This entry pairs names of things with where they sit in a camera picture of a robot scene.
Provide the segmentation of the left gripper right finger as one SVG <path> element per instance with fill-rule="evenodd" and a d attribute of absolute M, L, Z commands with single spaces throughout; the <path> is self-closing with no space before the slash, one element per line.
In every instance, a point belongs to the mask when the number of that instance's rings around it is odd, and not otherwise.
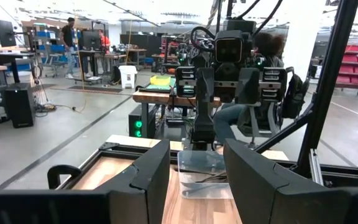
<path fill-rule="evenodd" d="M 234 139 L 223 155 L 244 224 L 358 224 L 358 187 L 317 184 Z"/>

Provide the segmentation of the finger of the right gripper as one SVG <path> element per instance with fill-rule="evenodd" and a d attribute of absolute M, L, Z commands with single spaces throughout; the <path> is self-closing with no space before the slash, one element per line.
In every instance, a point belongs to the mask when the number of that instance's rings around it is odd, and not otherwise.
<path fill-rule="evenodd" d="M 242 68 L 236 86 L 236 103 L 282 101 L 287 87 L 287 71 L 279 67 Z"/>
<path fill-rule="evenodd" d="M 208 105 L 214 101 L 213 68 L 178 67 L 175 79 L 177 96 L 195 97 L 197 105 Z"/>

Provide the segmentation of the black fork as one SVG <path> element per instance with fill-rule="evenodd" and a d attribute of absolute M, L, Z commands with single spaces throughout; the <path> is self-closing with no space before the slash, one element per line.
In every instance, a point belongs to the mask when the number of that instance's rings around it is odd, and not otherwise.
<path fill-rule="evenodd" d="M 196 181 L 197 184 L 205 183 L 228 183 L 227 175 L 225 173 L 212 175 L 202 180 Z"/>
<path fill-rule="evenodd" d="M 178 168 L 178 172 L 187 172 L 187 173 L 204 174 L 204 175 L 226 175 L 226 171 L 211 172 L 211 171 L 190 170 L 190 169 L 181 169 L 181 168 Z"/>

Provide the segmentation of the person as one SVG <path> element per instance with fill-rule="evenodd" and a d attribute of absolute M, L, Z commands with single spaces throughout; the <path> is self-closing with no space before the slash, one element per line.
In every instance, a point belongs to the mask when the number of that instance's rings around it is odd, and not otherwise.
<path fill-rule="evenodd" d="M 63 26 L 60 31 L 60 40 L 65 48 L 67 62 L 68 62 L 68 70 L 66 73 L 67 78 L 73 78 L 73 69 L 75 66 L 75 59 L 73 57 L 74 52 L 74 43 L 73 43 L 73 27 L 75 25 L 75 19 L 73 17 L 69 17 L 67 19 L 67 25 Z"/>
<path fill-rule="evenodd" d="M 104 32 L 102 30 L 99 30 L 99 37 L 101 40 L 101 50 L 104 51 L 104 53 L 109 53 L 109 48 L 110 48 L 110 40 L 105 36 Z M 107 72 L 108 71 L 108 59 L 106 58 L 102 58 L 101 59 L 101 65 L 102 65 L 102 69 L 103 72 Z"/>
<path fill-rule="evenodd" d="M 254 37 L 254 50 L 265 58 L 265 67 L 284 67 L 280 54 L 284 48 L 284 36 L 260 32 Z M 250 112 L 247 105 L 225 103 L 213 117 L 216 139 L 223 144 L 225 139 L 236 139 L 232 125 L 244 128 L 250 122 Z"/>

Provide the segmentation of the grey office chair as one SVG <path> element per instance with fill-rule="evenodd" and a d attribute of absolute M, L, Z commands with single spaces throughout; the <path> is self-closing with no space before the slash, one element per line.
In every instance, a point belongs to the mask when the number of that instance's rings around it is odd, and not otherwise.
<path fill-rule="evenodd" d="M 251 149 L 255 149 L 255 138 L 271 138 L 276 135 L 282 126 L 282 120 L 280 118 L 280 105 L 276 102 L 269 103 L 267 110 L 267 125 L 259 126 L 255 109 L 260 108 L 261 102 L 257 102 L 253 105 L 247 105 L 250 113 L 250 122 L 246 124 L 244 130 L 239 128 L 239 131 L 247 137 L 251 138 L 250 142 L 246 142 L 246 146 Z"/>

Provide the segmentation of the yellow plastic bin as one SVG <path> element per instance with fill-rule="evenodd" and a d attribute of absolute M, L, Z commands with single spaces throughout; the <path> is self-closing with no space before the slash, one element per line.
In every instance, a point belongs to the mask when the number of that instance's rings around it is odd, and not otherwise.
<path fill-rule="evenodd" d="M 150 78 L 151 85 L 166 86 L 170 85 L 171 77 L 166 75 L 154 75 Z"/>

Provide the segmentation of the wooden workbench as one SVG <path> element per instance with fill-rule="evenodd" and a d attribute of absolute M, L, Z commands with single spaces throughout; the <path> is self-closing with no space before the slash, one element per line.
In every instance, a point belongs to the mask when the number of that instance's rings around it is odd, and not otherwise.
<path fill-rule="evenodd" d="M 191 125 L 191 142 L 212 143 L 214 141 L 215 132 L 213 129 L 210 109 L 217 108 L 221 105 L 219 98 L 215 97 L 214 101 L 208 105 L 197 105 L 195 97 L 182 98 L 177 95 L 172 96 L 169 93 L 136 91 L 132 95 L 132 99 L 136 103 L 140 103 L 142 105 L 142 122 L 145 124 L 147 124 L 149 117 L 150 103 L 161 106 L 191 106 L 192 108 L 196 108 L 197 115 Z"/>

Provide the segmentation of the clear plastic container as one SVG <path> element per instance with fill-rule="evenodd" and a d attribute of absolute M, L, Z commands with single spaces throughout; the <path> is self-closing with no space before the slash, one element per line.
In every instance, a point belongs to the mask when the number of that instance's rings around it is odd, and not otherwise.
<path fill-rule="evenodd" d="M 177 170 L 226 171 L 223 155 L 216 151 L 180 151 L 177 154 L 177 162 Z M 228 183 L 196 183 L 211 176 L 178 172 L 181 196 L 188 199 L 232 199 Z"/>

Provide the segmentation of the black computer tower green lights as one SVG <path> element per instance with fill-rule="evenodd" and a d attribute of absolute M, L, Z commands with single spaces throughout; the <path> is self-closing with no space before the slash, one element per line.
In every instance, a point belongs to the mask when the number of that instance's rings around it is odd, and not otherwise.
<path fill-rule="evenodd" d="M 149 110 L 147 124 L 142 122 L 142 106 L 138 105 L 128 115 L 129 136 L 136 138 L 154 138 L 156 130 L 156 110 Z"/>

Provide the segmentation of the white trash bin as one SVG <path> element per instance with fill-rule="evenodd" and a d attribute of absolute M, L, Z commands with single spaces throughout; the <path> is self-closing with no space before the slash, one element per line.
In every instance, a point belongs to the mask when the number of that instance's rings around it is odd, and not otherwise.
<path fill-rule="evenodd" d="M 122 89 L 135 88 L 136 67 L 133 65 L 120 65 L 119 71 L 121 73 Z"/>

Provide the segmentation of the black table clamp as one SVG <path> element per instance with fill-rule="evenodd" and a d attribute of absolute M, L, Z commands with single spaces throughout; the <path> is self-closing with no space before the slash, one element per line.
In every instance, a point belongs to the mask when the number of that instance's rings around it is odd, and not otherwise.
<path fill-rule="evenodd" d="M 60 184 L 61 175 L 71 175 L 76 178 L 81 174 L 81 169 L 71 165 L 56 165 L 49 168 L 47 172 L 47 180 L 49 189 L 56 189 Z"/>

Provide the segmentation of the black computer monitor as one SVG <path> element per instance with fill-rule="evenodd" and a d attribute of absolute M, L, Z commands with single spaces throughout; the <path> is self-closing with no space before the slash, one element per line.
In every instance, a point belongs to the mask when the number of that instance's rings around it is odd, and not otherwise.
<path fill-rule="evenodd" d="M 0 20 L 0 43 L 2 47 L 16 46 L 16 38 L 12 23 Z"/>
<path fill-rule="evenodd" d="M 81 44 L 84 48 L 91 50 L 99 50 L 101 48 L 101 39 L 98 32 L 84 30 L 81 37 Z"/>

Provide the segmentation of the black aluminium table frame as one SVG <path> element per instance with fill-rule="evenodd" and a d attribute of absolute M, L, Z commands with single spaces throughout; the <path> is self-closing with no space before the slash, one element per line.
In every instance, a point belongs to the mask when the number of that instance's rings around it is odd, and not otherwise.
<path fill-rule="evenodd" d="M 70 189 L 91 169 L 100 157 L 110 157 L 116 159 L 136 160 L 149 150 L 148 147 L 128 146 L 115 142 L 104 142 L 99 149 L 95 150 L 78 168 L 81 174 L 73 178 L 71 175 L 61 175 L 61 184 L 56 189 Z M 322 164 L 321 173 L 326 182 L 331 182 L 333 186 L 358 186 L 358 168 L 332 166 Z"/>

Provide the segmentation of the silver aluminium bracket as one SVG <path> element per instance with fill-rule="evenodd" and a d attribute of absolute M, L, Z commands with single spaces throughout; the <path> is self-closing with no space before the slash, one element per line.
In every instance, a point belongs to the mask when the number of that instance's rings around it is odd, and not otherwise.
<path fill-rule="evenodd" d="M 319 164 L 319 159 L 316 149 L 310 149 L 309 163 L 310 163 L 310 172 L 313 182 L 319 185 L 324 185 L 324 179 L 321 173 L 321 167 Z"/>

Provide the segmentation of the thick black frame strut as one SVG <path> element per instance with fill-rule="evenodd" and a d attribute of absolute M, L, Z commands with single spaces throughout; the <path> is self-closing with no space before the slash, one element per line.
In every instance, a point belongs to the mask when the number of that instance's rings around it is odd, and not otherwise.
<path fill-rule="evenodd" d="M 310 120 L 306 126 L 300 155 L 294 170 L 304 177 L 311 176 L 310 152 L 317 148 L 321 137 L 357 8 L 358 0 L 340 0 L 337 8 L 318 86 L 312 99 L 313 108 Z"/>

